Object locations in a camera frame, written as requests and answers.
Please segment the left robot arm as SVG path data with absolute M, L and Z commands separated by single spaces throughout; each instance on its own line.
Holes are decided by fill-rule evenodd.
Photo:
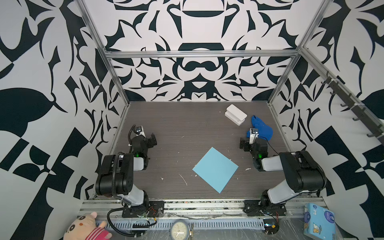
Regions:
M 131 140 L 129 153 L 105 156 L 98 172 L 96 194 L 113 197 L 132 208 L 147 208 L 148 194 L 134 185 L 134 172 L 147 169 L 150 159 L 148 150 L 156 145 L 155 134 L 151 134 L 150 138 L 137 135 Z

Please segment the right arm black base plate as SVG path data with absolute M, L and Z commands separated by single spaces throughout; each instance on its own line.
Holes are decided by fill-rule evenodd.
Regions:
M 262 203 L 261 200 L 245 200 L 243 212 L 249 216 L 285 216 L 287 209 L 285 204 Z

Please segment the light blue paper sheet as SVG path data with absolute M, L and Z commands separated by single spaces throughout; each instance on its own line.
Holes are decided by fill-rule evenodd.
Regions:
M 238 167 L 212 147 L 194 166 L 193 171 L 220 194 Z

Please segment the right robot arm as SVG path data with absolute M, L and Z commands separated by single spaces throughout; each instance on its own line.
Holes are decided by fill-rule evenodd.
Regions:
M 326 186 L 325 172 L 309 152 L 280 152 L 269 157 L 268 146 L 265 138 L 240 138 L 240 149 L 251 154 L 258 171 L 282 171 L 285 176 L 280 184 L 263 192 L 257 209 L 281 207 L 288 200 L 301 194 L 320 192 Z

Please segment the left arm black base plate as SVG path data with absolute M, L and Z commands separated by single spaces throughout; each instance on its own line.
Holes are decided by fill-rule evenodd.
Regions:
M 149 201 L 140 206 L 128 207 L 123 210 L 123 218 L 149 217 L 155 218 L 164 213 L 164 201 Z

